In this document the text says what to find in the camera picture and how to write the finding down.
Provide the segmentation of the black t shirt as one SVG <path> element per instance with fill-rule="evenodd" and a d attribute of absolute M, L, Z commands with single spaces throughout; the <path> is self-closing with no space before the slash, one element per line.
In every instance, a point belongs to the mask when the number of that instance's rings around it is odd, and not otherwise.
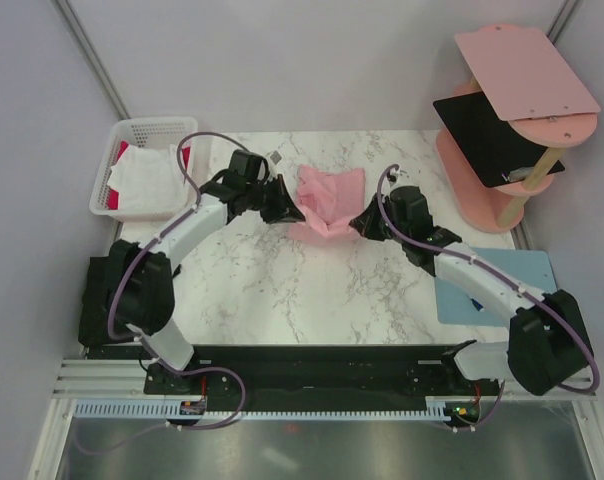
<path fill-rule="evenodd" d="M 107 331 L 107 293 L 104 288 L 106 262 L 106 257 L 91 257 L 87 270 L 78 330 L 78 341 L 87 348 L 112 341 Z"/>

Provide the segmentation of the pink t shirt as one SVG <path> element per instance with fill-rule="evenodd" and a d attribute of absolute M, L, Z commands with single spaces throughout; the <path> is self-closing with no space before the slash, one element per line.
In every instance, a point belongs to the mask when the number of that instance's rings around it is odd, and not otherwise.
<path fill-rule="evenodd" d="M 316 246 L 357 239 L 350 222 L 365 209 L 365 179 L 362 168 L 333 174 L 301 165 L 295 204 L 305 221 L 291 225 L 288 237 Z"/>

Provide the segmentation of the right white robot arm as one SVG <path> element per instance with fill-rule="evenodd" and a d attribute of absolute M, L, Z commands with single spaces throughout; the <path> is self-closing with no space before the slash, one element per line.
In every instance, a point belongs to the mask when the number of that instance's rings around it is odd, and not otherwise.
<path fill-rule="evenodd" d="M 554 388 L 590 395 L 601 377 L 577 300 L 564 290 L 534 288 L 506 274 L 434 223 L 426 197 L 415 186 L 376 193 L 351 227 L 372 241 L 393 240 L 408 261 L 462 290 L 508 328 L 505 342 L 467 341 L 450 350 L 440 368 L 449 392 L 476 380 L 514 380 L 542 396 Z"/>

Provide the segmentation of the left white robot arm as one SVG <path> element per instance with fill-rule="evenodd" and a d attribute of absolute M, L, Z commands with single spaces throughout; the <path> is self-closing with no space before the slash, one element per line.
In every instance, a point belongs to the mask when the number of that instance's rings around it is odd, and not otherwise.
<path fill-rule="evenodd" d="M 147 242 L 115 241 L 90 260 L 78 341 L 85 348 L 137 341 L 166 367 L 167 382 L 190 393 L 201 382 L 194 347 L 173 319 L 174 274 L 207 237 L 247 211 L 266 224 L 301 223 L 284 179 L 264 157 L 235 150 L 227 168 L 206 182 L 196 202 Z"/>

